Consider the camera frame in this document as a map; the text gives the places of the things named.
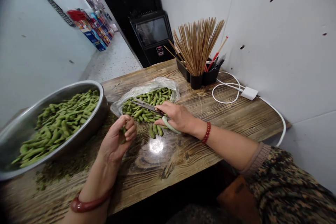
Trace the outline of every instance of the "white cable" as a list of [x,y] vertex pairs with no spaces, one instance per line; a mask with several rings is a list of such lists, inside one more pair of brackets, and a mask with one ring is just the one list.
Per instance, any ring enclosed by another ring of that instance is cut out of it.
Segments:
[[280,114],[280,112],[279,112],[275,107],[273,107],[268,101],[266,101],[265,99],[263,99],[263,98],[261,98],[261,97],[259,97],[259,98],[260,98],[260,100],[263,100],[265,103],[267,103],[272,109],[274,109],[274,111],[278,113],[278,115],[280,116],[280,118],[281,118],[281,120],[282,120],[283,128],[284,128],[284,129],[283,129],[283,131],[282,131],[280,140],[279,140],[279,142],[278,142],[277,145],[276,145],[276,147],[279,147],[280,144],[282,143],[282,140],[283,140],[285,134],[286,134],[286,122],[285,122],[285,119],[284,119],[284,117]]
[[[217,86],[215,86],[214,88],[213,88],[213,90],[212,90],[212,97],[217,101],[217,102],[219,102],[219,103],[222,103],[222,104],[230,104],[230,103],[234,103],[237,99],[238,99],[238,97],[239,97],[239,92],[243,92],[243,90],[241,89],[241,88],[245,88],[244,86],[242,86],[241,84],[240,84],[240,82],[238,81],[238,79],[234,76],[234,75],[232,75],[232,74],[230,74],[230,73],[228,73],[228,72],[219,72],[219,73],[224,73],[224,74],[229,74],[229,75],[231,75],[237,82],[238,82],[238,84],[236,84],[236,83],[224,83],[224,82],[222,82],[222,81],[220,81],[219,79],[217,79],[221,84],[218,84]],[[230,102],[223,102],[223,101],[219,101],[219,100],[217,100],[216,98],[215,98],[215,96],[214,96],[214,90],[218,87],[218,86],[223,86],[223,85],[225,85],[225,86],[229,86],[229,87],[231,87],[231,88],[234,88],[234,89],[236,89],[236,90],[238,90],[238,93],[237,93],[237,97],[234,99],[234,101],[230,101]],[[280,140],[279,140],[279,142],[276,144],[276,147],[279,147],[280,146],[280,144],[282,143],[282,140],[284,139],[284,136],[285,136],[285,133],[286,133],[286,122],[285,122],[285,119],[284,119],[284,117],[280,114],[280,112],[275,108],[275,107],[273,107],[268,101],[266,101],[266,100],[264,100],[263,98],[261,98],[261,97],[259,97],[262,101],[264,101],[268,106],[270,106],[276,113],[278,113],[278,115],[280,116],[280,118],[281,118],[281,120],[282,120],[282,123],[283,123],[283,131],[282,131],[282,135],[281,135],[281,137],[280,137]]]
[[[241,87],[241,84],[239,83],[239,80],[237,80],[237,78],[235,77],[235,76],[233,76],[232,74],[230,74],[230,73],[228,73],[228,72],[219,72],[219,73],[227,73],[227,74],[229,74],[229,75],[231,75],[237,82],[238,82],[238,86],[239,86],[239,89],[241,89],[240,87]],[[238,100],[238,97],[239,97],[239,90],[238,90],[238,93],[237,93],[237,97],[235,98],[235,100],[234,101],[230,101],[230,102],[223,102],[223,101],[219,101],[219,100],[217,100],[216,98],[215,98],[215,96],[214,96],[214,91],[215,91],[215,89],[216,89],[216,87],[219,87],[219,86],[223,86],[223,85],[225,85],[225,86],[229,86],[229,87],[231,87],[231,88],[234,88],[234,89],[237,89],[236,87],[232,87],[232,86],[230,86],[229,84],[226,84],[226,83],[224,83],[224,82],[221,82],[222,84],[218,84],[217,86],[215,86],[214,88],[213,88],[213,90],[212,90],[212,97],[217,101],[217,102],[219,102],[219,103],[222,103],[222,104],[230,104],[230,103],[234,103],[236,100]]]

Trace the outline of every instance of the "red bangle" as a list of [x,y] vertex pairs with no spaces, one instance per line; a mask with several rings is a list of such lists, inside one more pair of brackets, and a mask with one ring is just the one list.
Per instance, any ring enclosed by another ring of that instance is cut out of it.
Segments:
[[207,140],[208,140],[208,137],[209,137],[209,134],[210,134],[210,129],[211,129],[211,123],[208,122],[208,128],[207,128],[205,136],[204,136],[204,138],[202,140],[203,144],[205,144],[207,142]]
[[79,200],[78,197],[79,197],[79,194],[81,193],[81,191],[79,191],[77,193],[77,195],[75,196],[75,198],[72,200],[72,202],[70,204],[71,210],[73,212],[77,212],[77,213],[88,212],[88,211],[91,211],[91,210],[101,206],[111,196],[112,189],[109,190],[106,194],[104,194],[99,199],[96,199],[96,200],[93,200],[93,201],[90,201],[90,202],[81,202]]

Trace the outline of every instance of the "scissors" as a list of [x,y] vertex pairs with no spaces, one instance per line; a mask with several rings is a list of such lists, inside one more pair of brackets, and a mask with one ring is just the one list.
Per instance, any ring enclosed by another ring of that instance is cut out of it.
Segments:
[[146,102],[144,102],[144,101],[141,101],[141,100],[139,100],[139,99],[137,99],[137,98],[134,98],[134,99],[138,101],[138,103],[135,102],[135,101],[132,101],[132,102],[135,103],[136,105],[139,105],[140,107],[143,107],[143,108],[145,108],[145,109],[148,109],[148,110],[154,112],[155,114],[158,114],[158,115],[160,115],[160,116],[163,116],[163,117],[162,117],[162,121],[165,123],[165,125],[166,125],[170,130],[174,131],[174,132],[177,133],[177,134],[182,134],[182,132],[176,130],[173,126],[171,126],[171,125],[168,123],[168,120],[170,120],[170,118],[168,118],[167,116],[165,116],[165,115],[164,115],[165,113],[164,113],[162,110],[160,110],[160,109],[158,109],[158,108],[155,108],[155,107],[149,105],[148,103],[146,103]]

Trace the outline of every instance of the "red pen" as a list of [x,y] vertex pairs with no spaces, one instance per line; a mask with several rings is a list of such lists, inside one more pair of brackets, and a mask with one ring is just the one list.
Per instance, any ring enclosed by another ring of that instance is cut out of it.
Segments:
[[223,48],[223,46],[224,46],[224,44],[225,44],[225,42],[226,42],[226,40],[227,40],[228,38],[229,38],[229,37],[226,36],[225,39],[224,39],[224,41],[223,41],[223,43],[220,45],[220,48],[219,48],[218,52],[216,53],[216,55],[214,56],[214,58],[212,59],[210,65],[209,65],[209,67],[208,67],[207,72],[211,69],[212,64],[214,63],[215,59],[218,57],[218,54],[220,53],[221,49]]

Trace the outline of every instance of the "scissor blade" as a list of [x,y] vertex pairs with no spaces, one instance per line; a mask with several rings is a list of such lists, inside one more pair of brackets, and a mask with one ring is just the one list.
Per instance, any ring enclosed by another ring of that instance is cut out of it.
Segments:
[[143,107],[145,109],[149,109],[149,110],[154,110],[154,107],[150,106],[150,105],[146,105],[146,104],[143,104],[143,103],[137,103],[135,101],[132,101],[134,104],[136,105],[139,105],[140,107]]
[[135,102],[135,101],[132,101],[134,104],[136,104],[136,105],[139,105],[140,107],[143,107],[143,108],[145,108],[145,109],[148,109],[148,110],[150,110],[150,111],[153,111],[155,114],[158,114],[158,115],[160,115],[160,116],[162,116],[164,113],[161,111],[161,110],[156,110],[155,109],[155,107],[153,107],[153,106],[151,106],[151,105],[147,105],[144,101],[141,101],[141,100],[139,100],[140,102],[142,102],[142,103],[137,103],[137,102]]

